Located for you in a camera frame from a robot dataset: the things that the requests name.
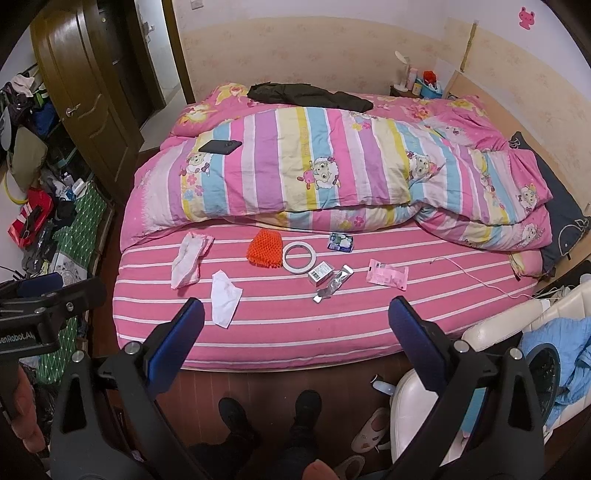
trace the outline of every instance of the green mat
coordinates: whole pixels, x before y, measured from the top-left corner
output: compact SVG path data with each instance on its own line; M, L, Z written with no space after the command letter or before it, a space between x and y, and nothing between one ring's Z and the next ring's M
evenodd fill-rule
M88 269L95 248L100 220L106 209L94 183L89 183L86 194L76 200L76 218L71 226L61 228L53 234L57 241L57 252L67 255L76 264ZM57 352L41 355L37 379L42 384L57 382L64 374L67 363L76 349L76 318L67 322L59 333L61 348Z

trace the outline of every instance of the white tissue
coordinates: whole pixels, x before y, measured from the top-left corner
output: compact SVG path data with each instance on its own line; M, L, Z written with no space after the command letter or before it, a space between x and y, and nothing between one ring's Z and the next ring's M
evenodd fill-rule
M222 270L215 272L212 275L213 323L228 328L241 296L242 289L235 287Z
M177 258L173 260L170 275L170 288L177 289L199 281L199 257L207 253L213 237L187 233L178 249Z

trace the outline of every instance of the person's foot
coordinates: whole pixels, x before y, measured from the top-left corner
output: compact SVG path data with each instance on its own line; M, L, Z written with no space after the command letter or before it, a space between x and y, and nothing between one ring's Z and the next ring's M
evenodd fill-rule
M261 444L261 436L252 427L242 405L229 397L223 397L217 404L222 421L230 432L252 443L253 448Z
M294 427L314 429L322 411L322 398L315 390L304 390L295 401Z

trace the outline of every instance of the person's hand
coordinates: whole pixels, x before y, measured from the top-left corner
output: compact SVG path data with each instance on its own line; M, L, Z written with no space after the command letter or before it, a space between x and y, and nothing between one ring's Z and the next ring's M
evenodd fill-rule
M40 452L45 448L45 439L39 425L37 425L33 389L27 374L20 365L18 367L18 386L14 391L14 405L19 412L19 416L12 421L12 430L22 440L23 445L29 452Z

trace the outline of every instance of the wooden headboard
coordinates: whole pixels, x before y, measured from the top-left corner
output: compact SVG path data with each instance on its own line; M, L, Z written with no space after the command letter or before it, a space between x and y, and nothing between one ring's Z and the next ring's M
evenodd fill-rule
M457 97L466 95L478 95L485 104L486 113L491 119L492 123L501 131L506 139L510 139L515 132L520 131L523 134L526 142L546 161L552 168L558 179L571 190L568 179L558 166L556 159L544 148L540 143L531 136L527 129L511 115L499 102L497 102L490 94L486 93L478 85L474 84L464 75L456 72L448 85L448 90L452 95ZM576 267L583 260L591 255L591 235L585 235L578 244L570 251L570 259L564 257L558 265L556 265L556 275L551 280L545 280L538 283L537 290L540 290L551 283L554 279L561 277L572 268Z

